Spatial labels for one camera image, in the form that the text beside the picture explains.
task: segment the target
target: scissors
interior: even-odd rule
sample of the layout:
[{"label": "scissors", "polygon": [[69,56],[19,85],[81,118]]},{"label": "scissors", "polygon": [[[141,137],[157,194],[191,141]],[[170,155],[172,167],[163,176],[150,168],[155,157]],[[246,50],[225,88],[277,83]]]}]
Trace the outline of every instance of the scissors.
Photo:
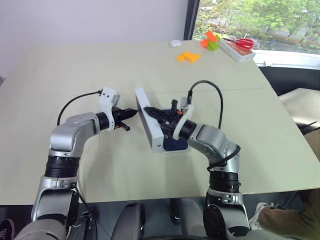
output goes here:
[{"label": "scissors", "polygon": [[240,48],[243,49],[252,49],[254,47],[254,41],[249,38],[239,38],[239,39],[231,39],[231,38],[223,38],[224,40],[234,42]]}]

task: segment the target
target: white box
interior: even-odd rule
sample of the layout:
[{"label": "white box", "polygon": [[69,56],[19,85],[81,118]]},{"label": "white box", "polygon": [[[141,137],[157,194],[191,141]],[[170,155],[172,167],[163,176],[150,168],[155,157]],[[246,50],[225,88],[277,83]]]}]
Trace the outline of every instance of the white box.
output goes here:
[{"label": "white box", "polygon": [[241,48],[232,41],[221,39],[218,45],[238,63],[253,59],[256,55],[251,49]]},{"label": "white box", "polygon": [[165,136],[158,121],[149,116],[144,110],[145,107],[151,106],[143,88],[137,88],[135,90],[135,99],[142,125],[151,149],[154,153],[162,153],[164,151],[163,143]]}]

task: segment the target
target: orange toy brick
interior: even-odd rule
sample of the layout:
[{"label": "orange toy brick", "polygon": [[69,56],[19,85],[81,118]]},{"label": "orange toy brick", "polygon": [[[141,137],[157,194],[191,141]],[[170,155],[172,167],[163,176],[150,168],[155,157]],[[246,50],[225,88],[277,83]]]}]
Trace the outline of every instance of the orange toy brick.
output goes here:
[{"label": "orange toy brick", "polygon": [[179,61],[179,62],[182,62],[182,61],[184,61],[186,58],[185,58],[185,56],[184,56],[183,54],[181,54],[181,55],[177,56],[175,59],[176,59],[177,61]]},{"label": "orange toy brick", "polygon": [[215,43],[216,41],[218,41],[218,38],[212,33],[212,31],[207,31],[205,35],[210,40],[210,42]]},{"label": "orange toy brick", "polygon": [[187,59],[190,63],[194,63],[195,61],[200,58],[200,55],[197,53],[192,54],[189,51],[185,51],[181,55],[177,56],[175,59],[179,62],[182,62],[183,60]]},{"label": "orange toy brick", "polygon": [[206,48],[208,46],[208,39],[203,39],[200,44],[202,47]]}]

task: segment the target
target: robotic arm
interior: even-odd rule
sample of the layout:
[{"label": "robotic arm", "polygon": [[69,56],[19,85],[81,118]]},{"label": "robotic arm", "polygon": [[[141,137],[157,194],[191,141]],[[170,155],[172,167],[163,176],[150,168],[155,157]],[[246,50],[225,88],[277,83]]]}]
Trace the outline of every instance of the robotic arm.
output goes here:
[{"label": "robotic arm", "polygon": [[145,107],[144,110],[158,120],[166,138],[183,139],[207,157],[210,178],[207,207],[203,212],[207,236],[220,240],[285,239],[268,231],[251,230],[243,196],[239,192],[240,146],[229,141],[219,128],[190,121],[193,106],[188,104],[186,97],[181,102],[180,111],[177,101],[172,101],[170,114],[155,107]]},{"label": "robotic arm", "polygon": [[66,228],[77,219],[79,195],[73,189],[77,186],[79,161],[86,141],[102,130],[130,130],[122,121],[132,118],[137,111],[116,107],[120,95],[112,88],[104,88],[100,96],[102,112],[69,117],[53,130],[45,173],[31,213],[32,222],[16,240],[65,239]]}]

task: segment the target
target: black cable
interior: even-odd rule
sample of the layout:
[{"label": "black cable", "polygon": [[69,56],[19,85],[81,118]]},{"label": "black cable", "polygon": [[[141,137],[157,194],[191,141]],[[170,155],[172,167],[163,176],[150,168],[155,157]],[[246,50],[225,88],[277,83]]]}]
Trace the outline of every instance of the black cable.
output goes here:
[{"label": "black cable", "polygon": [[64,107],[61,109],[60,113],[59,113],[59,116],[58,116],[58,120],[56,122],[56,125],[59,126],[60,125],[60,119],[61,119],[61,116],[62,114],[64,113],[64,111],[66,110],[66,108],[68,107],[68,105],[70,103],[72,103],[74,100],[77,100],[79,98],[82,98],[82,97],[85,97],[85,96],[89,96],[89,95],[94,95],[94,94],[101,94],[102,93],[102,90],[99,90],[99,91],[94,91],[94,92],[89,92],[89,93],[85,93],[85,94],[82,94],[82,95],[79,95],[79,96],[76,96],[74,98],[72,98],[70,101],[68,101],[66,103],[66,105],[64,105]]},{"label": "black cable", "polygon": [[86,201],[84,200],[84,198],[82,197],[79,189],[77,187],[75,187],[75,191],[79,194],[79,198],[81,199],[82,203],[84,204],[85,208],[87,209],[87,211],[89,212],[89,214],[92,217],[93,223],[94,223],[94,227],[95,227],[95,240],[98,240],[98,228],[97,228],[97,222],[96,222],[96,218],[93,215],[92,211],[90,210],[88,204],[86,203]]},{"label": "black cable", "polygon": [[210,169],[212,169],[214,167],[217,167],[219,164],[224,163],[224,162],[232,159],[233,157],[235,157],[240,152],[240,150],[241,150],[241,147],[237,144],[233,153],[231,153],[229,156],[226,156],[224,159],[222,159],[222,160],[220,160],[220,161],[218,161],[218,162],[216,162],[214,164],[210,164],[206,169],[208,171],[210,171]]},{"label": "black cable", "polygon": [[221,93],[221,91],[220,91],[220,89],[219,89],[219,87],[217,85],[215,85],[213,82],[208,81],[208,80],[200,80],[200,81],[195,82],[191,86],[191,88],[190,88],[190,90],[188,92],[187,103],[191,104],[192,94],[193,94],[192,91],[195,88],[195,86],[197,86],[198,84],[209,84],[212,87],[214,87],[217,90],[218,94],[219,94],[219,97],[220,97],[220,117],[219,117],[218,128],[220,129],[221,128],[221,123],[222,123],[222,114],[224,112],[224,98],[222,97],[222,93]]}]

